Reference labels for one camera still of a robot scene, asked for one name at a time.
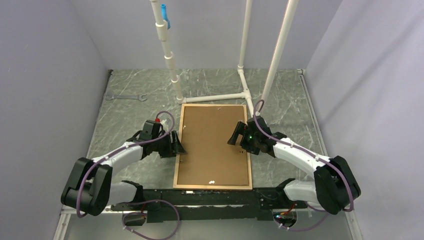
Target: cork board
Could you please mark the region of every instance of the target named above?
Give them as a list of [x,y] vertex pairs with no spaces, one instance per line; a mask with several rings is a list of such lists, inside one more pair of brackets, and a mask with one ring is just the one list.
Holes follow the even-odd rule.
[[228,145],[238,121],[247,121],[245,105],[183,104],[178,137],[187,154],[177,155],[173,187],[251,190],[250,155]]

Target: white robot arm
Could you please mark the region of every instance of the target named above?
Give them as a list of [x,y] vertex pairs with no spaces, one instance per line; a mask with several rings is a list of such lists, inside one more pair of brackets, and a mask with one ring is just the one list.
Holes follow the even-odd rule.
[[[143,202],[142,185],[126,180],[112,184],[112,177],[152,152],[158,152],[161,158],[186,153],[176,131],[166,136],[164,134],[164,127],[159,119],[147,120],[143,130],[136,132],[119,148],[93,159],[81,157],[73,166],[60,201],[72,208],[77,208],[77,202],[80,201],[79,208],[93,216],[99,215],[108,205]],[[84,182],[80,190],[86,175],[92,181]]]
[[361,189],[344,158],[341,156],[331,158],[312,152],[293,142],[283,133],[272,133],[262,117],[257,116],[256,120],[257,124],[254,118],[249,119],[247,124],[239,121],[227,143],[235,145],[239,135],[242,135],[240,145],[248,153],[258,155],[259,152],[263,152],[285,160],[313,179],[313,181],[300,181],[294,178],[285,180],[276,187],[282,189],[284,197],[290,201],[318,203],[327,212],[335,215],[349,205],[350,193],[352,201],[361,195]]

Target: gray wall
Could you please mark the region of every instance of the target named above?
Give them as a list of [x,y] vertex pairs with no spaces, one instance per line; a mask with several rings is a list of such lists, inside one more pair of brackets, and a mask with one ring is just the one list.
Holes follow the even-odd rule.
[[[342,0],[301,0],[280,68],[305,69]],[[166,68],[149,0],[72,0],[110,69]],[[236,68],[246,0],[167,4],[177,68]],[[287,1],[253,1],[246,68],[269,68]]]
[[344,0],[306,69],[328,152],[362,189],[365,239],[424,235],[423,40],[423,1]]
[[52,239],[108,71],[68,0],[0,3],[0,239]]

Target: gray marble floor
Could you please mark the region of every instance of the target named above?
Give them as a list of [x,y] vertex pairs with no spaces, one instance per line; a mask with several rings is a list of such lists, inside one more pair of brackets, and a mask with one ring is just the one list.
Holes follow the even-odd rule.
[[[178,73],[185,97],[240,93],[243,89],[236,69],[183,69]],[[245,70],[253,104],[260,99],[267,73],[267,69]],[[122,95],[147,94],[147,100],[104,100],[91,140],[89,158],[104,155],[121,146],[143,127],[146,120],[154,119],[156,113],[162,110],[170,111],[175,116],[175,129],[178,129],[181,105],[175,102],[166,69],[113,71],[106,91]],[[245,104],[245,100],[204,103]],[[322,154],[306,94],[295,69],[282,69],[276,73],[261,116],[273,132],[282,132],[296,143]],[[294,165],[267,154],[251,155],[251,165],[254,187],[275,187],[287,178],[306,178],[306,174]],[[157,153],[153,153],[119,172],[112,182],[130,180],[148,189],[170,189],[174,169],[175,158],[161,159]]]

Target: white pvc pipe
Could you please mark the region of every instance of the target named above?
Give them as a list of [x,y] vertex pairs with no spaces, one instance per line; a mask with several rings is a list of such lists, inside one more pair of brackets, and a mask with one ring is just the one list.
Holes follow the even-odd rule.
[[161,3],[158,0],[150,0],[151,7],[153,8],[154,19],[158,25],[164,24],[164,18],[162,17]]
[[180,76],[177,75],[175,69],[174,54],[171,51],[170,43],[168,42],[168,23],[162,17],[162,9],[159,0],[150,0],[153,8],[154,19],[156,20],[157,35],[162,43],[163,52],[165,53],[166,67],[169,70],[169,75],[172,82],[172,87],[175,90],[177,103],[183,102],[183,93],[181,91]]
[[266,102],[268,95],[270,94],[271,86],[273,85],[276,71],[280,63],[281,54],[286,44],[287,36],[289,35],[290,26],[295,16],[296,7],[298,6],[299,0],[288,0],[287,7],[285,9],[284,19],[282,20],[281,30],[278,35],[277,44],[275,46],[274,55],[272,56],[271,66],[269,67],[268,76],[266,77],[265,86],[263,88],[262,99]]
[[241,37],[240,60],[238,61],[238,69],[243,69],[245,61],[246,45],[248,42],[249,24],[251,21],[252,0],[246,1],[246,11],[244,12],[243,36]]
[[252,103],[251,91],[249,90],[248,84],[246,82],[245,71],[243,71],[243,69],[239,69],[237,72],[238,72],[238,75],[240,76],[241,84],[243,85],[243,92],[245,93],[244,98],[246,99],[247,107],[249,109],[250,116],[253,117],[254,107],[253,107],[253,103]]
[[225,100],[225,99],[244,99],[245,93],[233,93],[233,94],[222,94],[214,96],[195,96],[187,97],[184,99],[183,103],[196,103],[196,102],[205,102],[205,101],[215,101],[215,100]]

